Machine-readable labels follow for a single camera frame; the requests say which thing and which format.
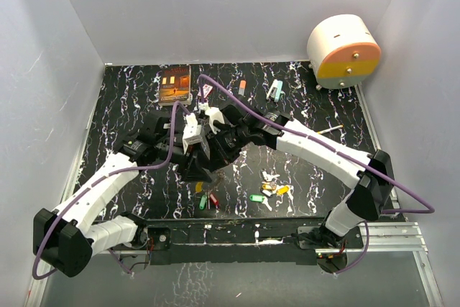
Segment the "large keyring with yellow handle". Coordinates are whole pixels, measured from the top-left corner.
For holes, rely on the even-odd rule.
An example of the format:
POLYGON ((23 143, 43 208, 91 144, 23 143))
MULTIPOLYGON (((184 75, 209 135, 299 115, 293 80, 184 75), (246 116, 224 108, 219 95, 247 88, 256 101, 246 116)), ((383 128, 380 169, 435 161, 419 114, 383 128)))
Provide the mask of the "large keyring with yellow handle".
POLYGON ((226 173, 223 170, 219 170, 211 176, 211 182, 197 182, 195 184, 195 194, 216 190, 224 182, 225 177, 226 173))

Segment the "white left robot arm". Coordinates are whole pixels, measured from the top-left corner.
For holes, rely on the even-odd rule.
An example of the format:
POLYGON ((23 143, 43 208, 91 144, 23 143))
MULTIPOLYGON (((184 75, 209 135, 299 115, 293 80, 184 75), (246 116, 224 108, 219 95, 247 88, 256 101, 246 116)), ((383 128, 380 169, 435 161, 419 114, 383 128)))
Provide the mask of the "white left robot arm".
POLYGON ((134 249, 146 245, 149 232, 144 221, 131 214, 95 224, 120 190, 140 173, 159 170, 170 163, 180 165, 194 149, 205 149, 206 123, 190 113, 185 126, 177 126, 175 114, 155 114, 137 131, 122 137, 106 162, 76 193, 53 210, 41 209, 33 220, 32 276, 40 262, 68 277, 79 274, 94 256, 126 244, 134 249))

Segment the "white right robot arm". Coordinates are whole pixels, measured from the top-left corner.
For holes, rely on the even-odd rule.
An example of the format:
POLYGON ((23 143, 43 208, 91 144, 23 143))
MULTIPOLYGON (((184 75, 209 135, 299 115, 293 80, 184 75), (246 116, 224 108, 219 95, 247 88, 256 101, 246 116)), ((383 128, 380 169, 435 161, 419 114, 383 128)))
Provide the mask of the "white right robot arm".
POLYGON ((216 164, 230 162, 249 143, 299 157, 334 175, 350 193, 334 206, 323 223, 308 232, 311 242, 337 247, 363 221, 376 221, 384 211, 394 178, 390 156, 355 150, 317 134, 277 109, 262 113, 241 100, 224 108, 200 103, 209 120, 208 143, 216 164))

